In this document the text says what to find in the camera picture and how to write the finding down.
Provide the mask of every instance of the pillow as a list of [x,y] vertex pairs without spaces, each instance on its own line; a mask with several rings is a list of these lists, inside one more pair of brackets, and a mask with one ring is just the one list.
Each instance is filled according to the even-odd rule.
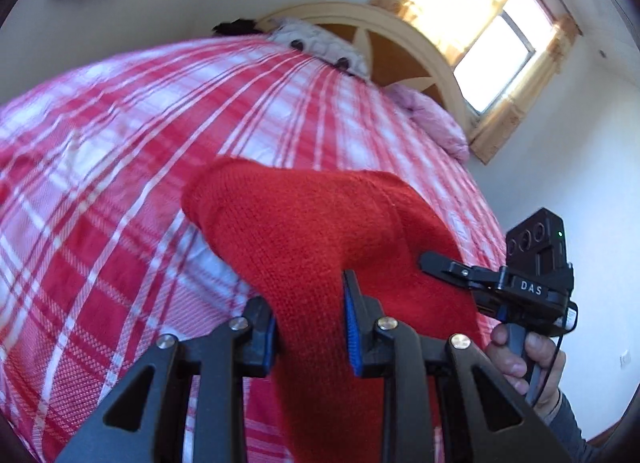
[[465,132],[453,116],[432,98],[402,84],[391,84],[385,92],[449,156],[462,164],[468,161],[469,146]]
[[268,40],[322,59],[348,74],[370,79],[364,56],[346,40],[296,18],[283,17],[273,22],[280,27],[271,33]]

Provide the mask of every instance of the ceiling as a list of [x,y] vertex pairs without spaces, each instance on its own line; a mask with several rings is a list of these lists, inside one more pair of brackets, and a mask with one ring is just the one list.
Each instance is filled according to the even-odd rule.
[[605,68],[640,87],[640,50],[611,0],[562,0],[595,59]]

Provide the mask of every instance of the gray sleeve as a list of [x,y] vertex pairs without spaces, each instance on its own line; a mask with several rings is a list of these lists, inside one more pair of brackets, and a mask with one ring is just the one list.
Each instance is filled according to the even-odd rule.
[[571,410],[571,404],[565,395],[562,395],[560,409],[549,424],[549,429],[567,450],[573,463],[590,463],[594,461],[599,449],[589,445],[582,439],[582,431],[575,421],[574,411]]

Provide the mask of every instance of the wooden headboard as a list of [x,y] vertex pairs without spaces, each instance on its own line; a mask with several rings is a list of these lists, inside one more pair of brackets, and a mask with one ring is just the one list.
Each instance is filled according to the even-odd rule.
[[271,13],[257,27],[271,31],[279,17],[305,20],[353,43],[367,59],[373,82],[382,87],[402,82],[428,94],[470,131],[468,109],[447,61],[417,29],[388,11],[367,4],[316,2]]

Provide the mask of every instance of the red knit fabric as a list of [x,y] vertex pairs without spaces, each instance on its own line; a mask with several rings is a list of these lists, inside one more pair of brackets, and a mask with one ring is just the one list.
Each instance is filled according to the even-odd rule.
[[392,174],[280,170],[223,157],[188,184],[182,208],[274,311],[280,421],[299,463],[379,460],[382,381],[356,379],[348,363],[343,269],[418,333],[480,341],[471,295],[418,269],[426,250],[460,258],[450,232]]

